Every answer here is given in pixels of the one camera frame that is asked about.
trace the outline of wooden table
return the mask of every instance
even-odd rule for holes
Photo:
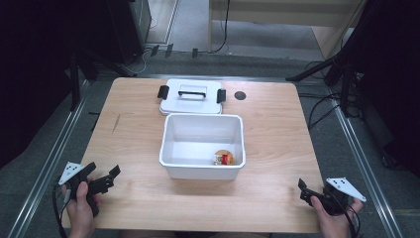
[[[356,25],[366,1],[231,0],[229,21],[312,26],[321,52],[327,59],[338,48],[348,29]],[[212,21],[225,21],[227,2],[209,0],[208,52],[212,51]]]
[[[165,117],[157,95],[166,80],[114,81],[82,160],[95,162],[96,178],[121,168],[102,195],[98,228],[319,232],[297,187],[299,178],[318,191],[323,183],[295,86],[221,82],[223,113],[244,121],[247,163],[235,180],[171,179],[158,161]],[[236,91],[247,98],[237,100]]]

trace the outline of open container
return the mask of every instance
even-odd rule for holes
[[[216,166],[217,151],[235,158]],[[235,179],[245,165],[243,122],[237,115],[171,113],[166,117],[160,163],[174,179]]]

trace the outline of gray floor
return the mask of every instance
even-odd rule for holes
[[[191,52],[207,49],[207,0],[180,0],[173,19],[173,27],[167,42],[173,44],[175,51]],[[215,39],[221,38],[220,22],[214,22]],[[255,23],[229,23],[228,44],[218,56],[201,54],[193,59],[190,54],[172,53],[155,57],[145,55],[133,64],[126,65],[139,76],[161,76],[158,74],[177,75],[213,75],[246,76],[254,80],[283,81],[283,77],[293,76],[305,69],[313,60],[323,60],[309,27],[265,25]],[[96,116],[89,112],[100,112],[113,79],[118,77],[106,68],[100,68],[97,81],[90,82],[90,91],[85,94],[86,101],[73,132],[53,168],[52,179],[43,192],[38,209],[29,219],[24,237],[57,237],[51,206],[51,187],[53,180],[61,174],[67,161],[79,162],[91,136]],[[316,79],[296,83],[300,93],[325,95],[327,88]],[[308,118],[318,98],[301,98],[302,109]],[[62,126],[68,117],[70,98],[66,98],[55,114],[37,134],[30,147],[16,160],[1,169],[0,179],[0,236],[9,234],[19,212],[34,186],[45,161],[53,148]],[[314,117],[319,118],[332,108],[326,101],[316,110]],[[373,169],[380,188],[395,214],[397,224],[405,237],[418,237],[420,228],[420,179],[407,171],[391,171],[381,163],[381,154],[372,140],[365,122],[351,119],[360,143],[363,145],[368,162]],[[332,114],[310,131],[321,175],[327,177],[347,177],[361,193],[367,196],[367,203],[361,213],[362,232],[365,237],[386,237],[383,219],[378,214],[379,208],[372,202],[373,194],[355,160],[352,147],[343,132],[337,115]],[[95,237],[117,237],[118,231],[98,230]],[[274,237],[319,237],[318,234],[275,234]]]

